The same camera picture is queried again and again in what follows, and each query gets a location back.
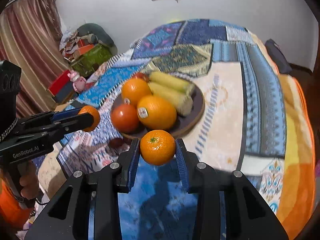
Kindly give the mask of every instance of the orange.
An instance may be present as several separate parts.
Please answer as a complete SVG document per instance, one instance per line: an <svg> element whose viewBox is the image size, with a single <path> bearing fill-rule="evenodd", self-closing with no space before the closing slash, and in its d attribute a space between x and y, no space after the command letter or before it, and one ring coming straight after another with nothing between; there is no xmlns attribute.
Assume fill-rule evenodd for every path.
<svg viewBox="0 0 320 240"><path fill-rule="evenodd" d="M168 163L176 152L176 143L170 133L163 130L153 130L142 137L140 141L142 158L151 165Z"/></svg>
<svg viewBox="0 0 320 240"><path fill-rule="evenodd" d="M100 123L100 114L93 106L84 106L78 114L89 113L93 116L93 124L90 127L82 129L84 132L92 132Z"/></svg>
<svg viewBox="0 0 320 240"><path fill-rule="evenodd" d="M143 97L137 105L138 118L146 127L170 129L177 119L177 111L167 100L157 96Z"/></svg>
<svg viewBox="0 0 320 240"><path fill-rule="evenodd" d="M135 107L141 98L151 94L148 83L141 78L131 78L127 80L121 90L121 97L124 103Z"/></svg>

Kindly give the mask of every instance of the brown bowl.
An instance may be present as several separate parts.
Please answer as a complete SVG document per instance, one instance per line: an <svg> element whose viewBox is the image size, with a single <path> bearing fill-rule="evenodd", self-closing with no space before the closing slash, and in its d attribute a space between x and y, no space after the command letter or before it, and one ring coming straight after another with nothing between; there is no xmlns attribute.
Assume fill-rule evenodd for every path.
<svg viewBox="0 0 320 240"><path fill-rule="evenodd" d="M188 116L180 116L177 115L177 120L173 127L171 127L169 130L167 130L168 133L170 133L173 137L179 138L183 134L187 133L189 130L191 130L201 119L202 114L204 113L205 109L205 103L204 103L204 96L200 90L195 85L195 90L193 91L193 94L191 95L193 100L193 106L191 113ZM121 98L121 94L116 98L116 100L113 102L111 111L115 109L117 106L123 104L123 100ZM126 137L128 139L141 139L146 133L150 132L151 129L145 127L142 123L140 123L137 130L135 130L132 133L121 133L123 137Z"/></svg>

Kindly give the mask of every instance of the tomato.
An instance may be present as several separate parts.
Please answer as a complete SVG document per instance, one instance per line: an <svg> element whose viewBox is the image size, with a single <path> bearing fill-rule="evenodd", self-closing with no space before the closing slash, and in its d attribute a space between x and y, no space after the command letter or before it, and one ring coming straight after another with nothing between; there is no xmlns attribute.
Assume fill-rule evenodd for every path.
<svg viewBox="0 0 320 240"><path fill-rule="evenodd" d="M145 82L149 82L149 77L144 74L144 73L141 73L141 72L138 72L138 73L135 73L132 78L141 78L143 79Z"/></svg>
<svg viewBox="0 0 320 240"><path fill-rule="evenodd" d="M139 126L137 110L132 105L122 104L111 112L111 122L119 131L130 133Z"/></svg>
<svg viewBox="0 0 320 240"><path fill-rule="evenodd" d="M116 149L121 145L123 145L123 143L124 143L124 140L122 138L114 138L109 141L108 145L110 148Z"/></svg>

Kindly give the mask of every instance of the curtain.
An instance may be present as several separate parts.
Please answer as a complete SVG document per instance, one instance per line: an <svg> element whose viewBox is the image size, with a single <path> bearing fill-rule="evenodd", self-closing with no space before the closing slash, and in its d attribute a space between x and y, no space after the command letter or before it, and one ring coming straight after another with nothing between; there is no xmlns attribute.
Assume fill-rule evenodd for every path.
<svg viewBox="0 0 320 240"><path fill-rule="evenodd" d="M59 52L61 36L54 0L17 0L0 14L0 60L22 69L18 117L54 109L47 88L68 69Z"/></svg>

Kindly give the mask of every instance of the patterned tablecloth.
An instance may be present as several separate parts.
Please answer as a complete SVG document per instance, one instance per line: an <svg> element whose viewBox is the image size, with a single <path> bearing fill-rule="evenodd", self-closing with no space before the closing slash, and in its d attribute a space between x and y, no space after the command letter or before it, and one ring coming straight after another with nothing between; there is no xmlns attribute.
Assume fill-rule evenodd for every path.
<svg viewBox="0 0 320 240"><path fill-rule="evenodd" d="M99 109L99 129L62 140L57 160L66 176L98 171L128 148L109 147L121 137L110 121L111 106L125 80L151 70L198 85L205 112L183 138L187 149L214 168L241 170L293 239L314 201L314 139L306 103L298 82L280 75L262 42L237 25L205 19L162 25L102 64L89 80L96 85L76 99ZM175 161L154 167L141 158L134 188L119 194L123 239L191 239L196 200L183 192ZM222 212L221 239L225 233Z"/></svg>

